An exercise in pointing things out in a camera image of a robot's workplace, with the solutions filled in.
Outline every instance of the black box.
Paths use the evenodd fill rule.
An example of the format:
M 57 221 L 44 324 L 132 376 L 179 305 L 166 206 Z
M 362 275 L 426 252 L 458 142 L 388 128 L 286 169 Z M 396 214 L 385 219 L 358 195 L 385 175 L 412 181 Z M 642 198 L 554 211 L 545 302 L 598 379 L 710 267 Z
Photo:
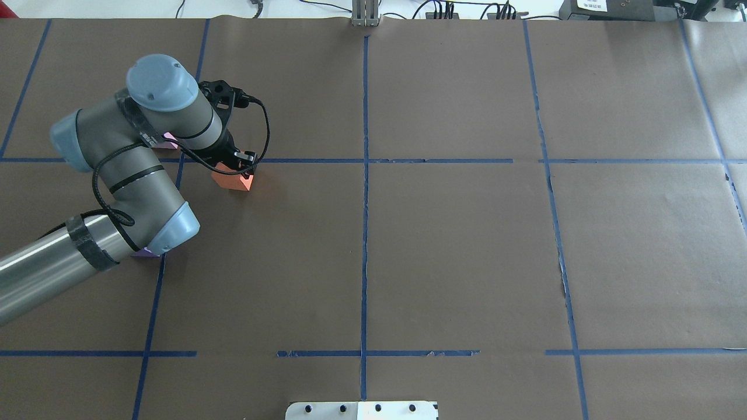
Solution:
M 654 21 L 653 0 L 564 0 L 558 13 L 567 20 Z

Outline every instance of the metal tube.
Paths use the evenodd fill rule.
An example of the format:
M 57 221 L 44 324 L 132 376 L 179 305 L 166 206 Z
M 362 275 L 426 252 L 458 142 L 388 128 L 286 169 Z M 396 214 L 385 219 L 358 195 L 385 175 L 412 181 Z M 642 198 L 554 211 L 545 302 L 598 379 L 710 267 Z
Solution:
M 107 216 L 85 219 L 100 248 L 119 262 L 131 250 Z M 0 325 L 96 274 L 61 228 L 0 259 Z

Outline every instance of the light blue joint cap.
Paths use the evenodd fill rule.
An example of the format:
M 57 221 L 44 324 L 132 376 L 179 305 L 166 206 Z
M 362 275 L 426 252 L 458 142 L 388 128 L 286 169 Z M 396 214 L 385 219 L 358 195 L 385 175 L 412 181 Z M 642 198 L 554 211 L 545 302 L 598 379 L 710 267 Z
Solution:
M 179 210 L 166 222 L 164 227 L 155 235 L 148 250 L 155 255 L 161 255 L 185 243 L 199 232 L 199 222 L 194 217 L 189 203 L 185 201 Z
M 127 90 L 140 106 L 159 112 L 184 109 L 199 93 L 194 77 L 165 54 L 138 60 L 127 72 Z
M 57 121 L 49 129 L 49 140 L 52 141 L 52 146 L 55 147 L 57 153 L 65 159 L 68 165 L 78 172 L 90 172 L 93 168 L 86 162 L 86 158 L 83 157 L 81 151 L 81 145 L 78 143 L 78 128 L 76 125 L 78 112 L 80 112 L 79 109 Z

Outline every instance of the orange block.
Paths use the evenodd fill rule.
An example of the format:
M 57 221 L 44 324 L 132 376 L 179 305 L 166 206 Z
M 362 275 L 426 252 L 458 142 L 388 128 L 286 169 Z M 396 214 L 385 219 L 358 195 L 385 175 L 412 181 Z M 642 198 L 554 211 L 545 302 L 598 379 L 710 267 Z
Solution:
M 233 171 L 233 169 L 221 163 L 215 167 L 220 170 Z M 244 178 L 242 175 L 223 175 L 222 173 L 217 172 L 213 172 L 212 177 L 221 187 L 238 191 L 248 191 L 252 187 L 252 181 L 254 180 L 254 175 L 249 175 L 249 178 Z

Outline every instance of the white metal plate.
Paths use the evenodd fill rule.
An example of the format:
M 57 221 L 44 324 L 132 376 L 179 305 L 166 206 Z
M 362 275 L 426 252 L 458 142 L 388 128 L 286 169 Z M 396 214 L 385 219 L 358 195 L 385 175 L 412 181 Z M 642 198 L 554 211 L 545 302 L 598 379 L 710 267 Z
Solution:
M 353 419 L 438 420 L 438 403 L 433 401 L 299 402 L 292 403 L 285 411 L 285 420 Z

